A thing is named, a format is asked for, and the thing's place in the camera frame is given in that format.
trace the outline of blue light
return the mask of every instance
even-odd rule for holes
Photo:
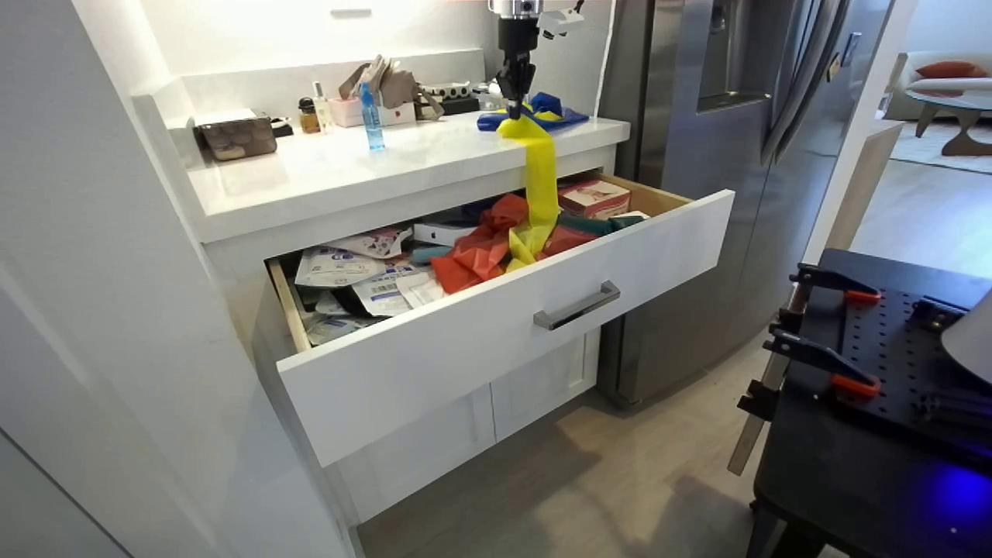
[[[942,469],[930,490],[934,513],[942,521],[990,521],[992,519],[992,477],[971,469]]]

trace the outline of cable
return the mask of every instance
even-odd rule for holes
[[[603,64],[598,64],[592,117],[598,117],[603,90],[608,87],[608,67],[612,67],[612,50],[613,50],[613,29],[617,29],[617,0],[612,0],[612,22],[608,22],[605,48],[603,48]]]

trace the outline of silver handle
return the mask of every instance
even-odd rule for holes
[[[581,319],[581,317],[592,312],[596,306],[605,306],[617,299],[620,299],[620,287],[613,281],[605,281],[605,286],[598,286],[596,295],[589,295],[584,301],[573,301],[573,303],[560,306],[551,312],[549,309],[533,312],[533,321],[556,331],[556,329],[561,329],[561,324],[567,324],[567,321],[573,321],[573,319]]]
[[[844,44],[841,67],[849,67],[849,63],[856,63],[859,48],[863,48],[863,30],[849,30]]]
[[[824,0],[817,11],[817,29],[809,34],[802,64],[796,71],[796,82],[790,87],[790,97],[786,99],[786,109],[767,138],[767,158],[778,158],[787,143],[795,138],[814,97],[820,93],[822,79],[829,75],[831,52],[841,44],[841,30],[849,11],[849,0]]]

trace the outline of yellow cloth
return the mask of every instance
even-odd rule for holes
[[[509,143],[520,143],[527,148],[527,223],[509,234],[509,273],[540,261],[540,250],[551,240],[560,223],[560,169],[556,169],[556,138],[530,117],[505,117],[498,130]]]

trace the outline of clutter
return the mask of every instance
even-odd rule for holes
[[[387,262],[383,261],[370,261],[370,258],[322,244],[322,248],[305,250],[295,281],[300,287],[345,287],[345,286],[365,281],[384,269]]]
[[[474,128],[500,130],[505,117],[509,117],[505,109],[486,113],[486,116],[477,116]],[[561,128],[589,121],[589,116],[561,104],[561,99],[551,93],[533,93],[530,103],[524,104],[524,117],[540,125],[542,130],[561,130]]]
[[[352,240],[332,242],[332,248],[352,250],[352,254],[359,254],[359,258],[374,258],[374,261],[397,261],[397,258],[405,258],[405,242],[413,234],[415,230],[411,230],[411,225],[376,230],[376,234],[365,234],[365,236],[352,236]]]
[[[415,121],[442,117],[442,104],[425,97],[413,71],[384,60],[362,63],[339,87],[316,82],[314,93],[327,104],[322,128],[370,128],[374,104],[378,128],[413,128]]]
[[[415,223],[413,240],[425,244],[457,244],[463,236],[469,236],[471,225],[451,225],[451,223]]]
[[[425,90],[425,97],[442,104],[445,116],[467,116],[484,109],[469,85]]]
[[[329,319],[329,317],[321,317],[321,312],[307,312],[305,317],[305,331],[307,331],[307,340],[309,348],[321,348],[321,343],[329,343],[335,339],[345,339],[345,334],[353,334],[359,329],[370,329],[376,324],[378,319]]]
[[[300,130],[305,130],[305,134],[321,134],[321,117],[316,117],[314,99],[305,97],[305,99],[299,103],[299,109],[300,109]]]
[[[406,273],[418,273],[418,267],[397,262],[397,267],[353,286],[353,295],[359,295],[370,317],[401,317],[401,312],[413,309],[397,286],[397,278]]]
[[[254,113],[196,116],[194,136],[203,154],[215,162],[238,162],[276,153],[273,121]]]
[[[405,317],[453,290],[647,219],[643,210],[605,219],[585,210],[561,210],[556,166],[547,166],[542,154],[530,158],[537,166],[527,166],[527,198],[502,196],[436,214],[425,223],[376,230],[305,250],[295,286],[309,343]]]
[[[608,219],[630,210],[630,189],[605,180],[589,180],[561,189],[561,206],[581,210],[589,219]]]

